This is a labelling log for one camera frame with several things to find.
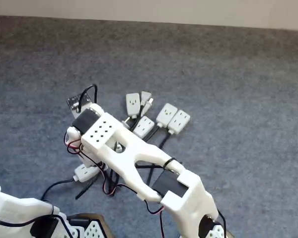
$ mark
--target gray carpet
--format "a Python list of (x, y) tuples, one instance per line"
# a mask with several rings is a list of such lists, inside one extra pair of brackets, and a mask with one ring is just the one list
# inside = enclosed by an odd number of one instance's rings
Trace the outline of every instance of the gray carpet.
[[(298, 238), (298, 32), (0, 17), (4, 192), (39, 197), (73, 175), (66, 99), (92, 82), (118, 119), (125, 94), (141, 90), (154, 95), (152, 119), (166, 102), (192, 115), (165, 151), (201, 176), (236, 237)], [(160, 237), (158, 217), (131, 192), (106, 197), (98, 181), (76, 201), (81, 188), (61, 185), (48, 199), (67, 214), (103, 214), (118, 238)]]

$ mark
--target white wall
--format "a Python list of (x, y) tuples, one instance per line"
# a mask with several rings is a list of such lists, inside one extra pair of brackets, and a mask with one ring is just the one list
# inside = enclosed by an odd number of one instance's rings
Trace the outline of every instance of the white wall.
[(0, 15), (298, 30), (298, 0), (0, 0)]

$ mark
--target white connector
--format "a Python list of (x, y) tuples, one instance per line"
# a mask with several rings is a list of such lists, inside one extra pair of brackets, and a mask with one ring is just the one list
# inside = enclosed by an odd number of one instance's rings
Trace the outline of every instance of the white connector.
[(172, 118), (171, 122), (168, 124), (169, 133), (179, 134), (180, 131), (186, 126), (190, 120), (190, 115), (186, 112), (179, 110), (176, 115)]
[(154, 127), (154, 122), (147, 118), (146, 116), (142, 117), (138, 122), (134, 134), (136, 134), (141, 139), (144, 138)]
[(177, 111), (175, 106), (166, 103), (156, 118), (157, 126), (167, 127)]
[(139, 93), (126, 94), (127, 114), (131, 118), (137, 118), (140, 111), (140, 95)]
[(92, 166), (87, 168), (84, 164), (82, 164), (78, 166), (74, 172), (75, 175), (73, 178), (75, 181), (85, 182), (96, 176), (99, 173), (99, 168)]
[(224, 238), (224, 230), (220, 225), (216, 225), (213, 227), (211, 231), (207, 234), (205, 238)]
[(140, 103), (140, 105), (144, 106), (146, 104), (146, 102), (149, 101), (150, 98), (151, 98), (151, 93), (142, 91), (141, 92), (141, 103)]
[(150, 98), (148, 101), (146, 101), (144, 108), (140, 115), (141, 117), (143, 117), (147, 113), (147, 111), (152, 107), (152, 102), (153, 102), (153, 98)]

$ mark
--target white plastic bracket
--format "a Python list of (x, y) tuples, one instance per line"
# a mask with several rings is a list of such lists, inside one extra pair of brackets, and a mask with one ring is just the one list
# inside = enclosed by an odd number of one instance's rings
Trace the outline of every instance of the white plastic bracket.
[[(106, 142), (114, 138), (125, 147), (122, 153), (116, 153)], [(141, 200), (161, 201), (160, 195), (147, 186), (140, 177), (135, 163), (146, 161), (163, 166), (171, 157), (154, 145), (147, 144), (126, 129), (120, 121), (108, 113), (103, 114), (97, 122), (82, 136), (81, 142), (89, 151), (117, 172), (126, 185), (136, 191)], [(171, 161), (167, 168), (181, 174), (185, 168), (177, 161)]]

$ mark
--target black rubber band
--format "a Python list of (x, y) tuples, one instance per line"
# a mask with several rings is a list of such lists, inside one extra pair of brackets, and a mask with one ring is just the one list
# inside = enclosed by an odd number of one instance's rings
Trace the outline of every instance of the black rubber band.
[(169, 159), (167, 162), (164, 163), (163, 165), (163, 169), (165, 170), (165, 167), (167, 167), (167, 165), (172, 161), (172, 160), (176, 160), (174, 157), (172, 157), (171, 159)]

